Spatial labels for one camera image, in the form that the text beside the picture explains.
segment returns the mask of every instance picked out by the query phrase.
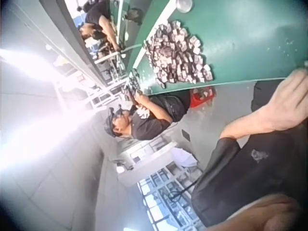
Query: green table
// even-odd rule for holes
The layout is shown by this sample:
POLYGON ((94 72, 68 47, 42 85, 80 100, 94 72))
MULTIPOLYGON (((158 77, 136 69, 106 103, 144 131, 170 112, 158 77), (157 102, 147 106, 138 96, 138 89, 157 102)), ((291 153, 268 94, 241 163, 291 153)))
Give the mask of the green table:
POLYGON ((284 78, 308 59, 307 11, 300 1, 194 0, 189 13, 175 10, 169 20, 180 20, 191 35, 201 39, 202 54, 215 79, 198 84, 168 83, 162 89, 144 56, 137 70, 147 94, 284 78))
POLYGON ((129 10, 129 2, 130 0, 123 0, 123 5, 122 9, 119 10, 120 6, 115 6, 113 3, 110 4, 110 12, 113 17, 113 21, 115 25, 119 24, 118 29, 118 36, 119 36, 119 41, 121 44, 125 44, 125 32, 126 32, 126 23, 125 21, 122 21, 122 17, 128 12, 129 10))

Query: black cable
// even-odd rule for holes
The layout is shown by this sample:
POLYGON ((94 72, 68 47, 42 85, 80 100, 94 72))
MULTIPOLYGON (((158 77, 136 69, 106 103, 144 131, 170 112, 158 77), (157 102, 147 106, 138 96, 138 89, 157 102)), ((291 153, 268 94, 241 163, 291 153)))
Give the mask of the black cable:
POLYGON ((180 198, 182 197, 182 195, 189 190, 192 186, 194 186, 197 182, 198 182, 199 178, 197 180, 195 180, 193 183, 191 183, 189 186, 187 186, 186 188, 184 188, 181 191, 171 191, 168 195, 168 198, 170 199, 170 201, 172 202, 178 202, 180 200, 180 198))

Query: metal bowl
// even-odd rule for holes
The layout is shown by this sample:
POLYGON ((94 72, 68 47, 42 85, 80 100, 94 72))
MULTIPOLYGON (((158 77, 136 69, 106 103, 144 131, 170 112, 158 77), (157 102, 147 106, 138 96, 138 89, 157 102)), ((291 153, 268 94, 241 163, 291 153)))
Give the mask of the metal bowl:
POLYGON ((193 6, 193 0, 176 0, 176 7, 181 13, 188 13, 193 6))

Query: metal component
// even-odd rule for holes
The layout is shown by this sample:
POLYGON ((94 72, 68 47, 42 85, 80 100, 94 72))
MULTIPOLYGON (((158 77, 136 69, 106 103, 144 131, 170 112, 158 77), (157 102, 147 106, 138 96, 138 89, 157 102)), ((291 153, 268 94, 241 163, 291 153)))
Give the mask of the metal component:
POLYGON ((211 71, 211 67, 208 64, 206 64, 203 68, 205 71, 211 71))
POLYGON ((193 52, 194 52, 195 54, 200 54, 200 48, 195 47, 195 48, 193 49, 193 52))
POLYGON ((176 0, 176 7, 181 13, 188 13, 193 7, 193 0, 176 0))
POLYGON ((200 40, 196 36, 190 38, 179 21, 159 25, 154 36, 144 43, 156 82, 166 88, 167 82, 197 83, 213 79, 211 72, 206 71, 209 66, 199 55, 200 46, 200 40))
POLYGON ((165 83, 163 83, 159 78, 156 78, 156 82, 159 84, 159 86, 160 86, 162 89, 165 89, 165 88, 166 88, 165 83))

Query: red stool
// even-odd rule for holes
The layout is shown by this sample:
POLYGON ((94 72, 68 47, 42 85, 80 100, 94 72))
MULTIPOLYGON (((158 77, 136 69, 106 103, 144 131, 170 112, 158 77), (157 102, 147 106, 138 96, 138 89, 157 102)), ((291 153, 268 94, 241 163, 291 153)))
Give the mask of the red stool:
POLYGON ((204 87, 198 89, 197 93, 193 92, 194 89, 191 89, 191 104, 189 108, 197 107, 209 100, 212 100, 215 97, 215 92, 212 87, 204 87), (207 96, 204 98, 201 98, 202 94, 205 94, 207 92, 207 96))

